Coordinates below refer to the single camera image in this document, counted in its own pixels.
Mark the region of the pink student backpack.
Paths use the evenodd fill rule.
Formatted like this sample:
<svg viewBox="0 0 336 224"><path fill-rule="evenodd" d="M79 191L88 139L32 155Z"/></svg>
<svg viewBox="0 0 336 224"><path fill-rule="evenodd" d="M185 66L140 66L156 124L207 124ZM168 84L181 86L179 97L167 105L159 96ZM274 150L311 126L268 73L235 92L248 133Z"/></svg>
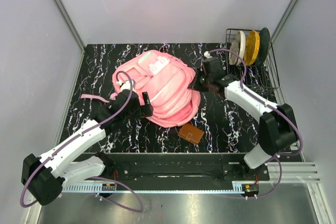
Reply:
<svg viewBox="0 0 336 224"><path fill-rule="evenodd" d="M146 51L120 65L112 75L115 92L109 100L90 94L82 94L83 99L97 99L111 106L114 114L124 104L121 115L132 116L133 101L144 105L142 92L147 92L153 106L153 115L149 121L161 127L182 126L198 112L201 95L188 88L196 73L181 59L157 50ZM134 79L135 90L120 93L117 81Z"/></svg>

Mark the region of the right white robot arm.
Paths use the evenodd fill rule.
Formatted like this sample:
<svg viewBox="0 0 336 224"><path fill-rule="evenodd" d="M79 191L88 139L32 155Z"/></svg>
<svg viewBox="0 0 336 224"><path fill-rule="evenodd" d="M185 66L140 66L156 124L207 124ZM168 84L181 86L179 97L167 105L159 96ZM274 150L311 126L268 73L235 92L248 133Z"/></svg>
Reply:
<svg viewBox="0 0 336 224"><path fill-rule="evenodd" d="M261 97L236 76L227 74L215 57L201 63L189 88L218 94L236 103L258 122L258 143L244 156L244 164L238 167L239 176L244 180L252 179L259 166L302 140L290 105L278 105Z"/></svg>

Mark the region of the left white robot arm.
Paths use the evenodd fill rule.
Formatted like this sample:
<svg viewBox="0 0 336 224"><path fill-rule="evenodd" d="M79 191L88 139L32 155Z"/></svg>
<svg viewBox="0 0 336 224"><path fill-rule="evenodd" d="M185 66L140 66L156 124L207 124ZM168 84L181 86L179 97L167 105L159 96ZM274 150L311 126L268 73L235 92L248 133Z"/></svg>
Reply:
<svg viewBox="0 0 336 224"><path fill-rule="evenodd" d="M45 206L54 201L63 189L85 179L116 178L114 161L104 152L98 152L81 162L75 162L75 159L126 120L150 117L152 114L153 106L147 92L138 96L134 91L121 91L59 145L39 156L29 154L25 157L22 169L24 189L20 204L23 207L31 206L24 202L27 191L33 195L35 202Z"/></svg>

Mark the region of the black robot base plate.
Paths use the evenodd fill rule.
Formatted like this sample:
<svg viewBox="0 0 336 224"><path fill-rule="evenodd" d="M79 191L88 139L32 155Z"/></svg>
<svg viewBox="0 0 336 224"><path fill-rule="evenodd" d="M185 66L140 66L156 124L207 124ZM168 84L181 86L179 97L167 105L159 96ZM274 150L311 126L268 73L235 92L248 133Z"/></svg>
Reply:
<svg viewBox="0 0 336 224"><path fill-rule="evenodd" d="M219 179L270 180L262 165L249 169L244 154L230 153L106 153L120 178L202 176Z"/></svg>

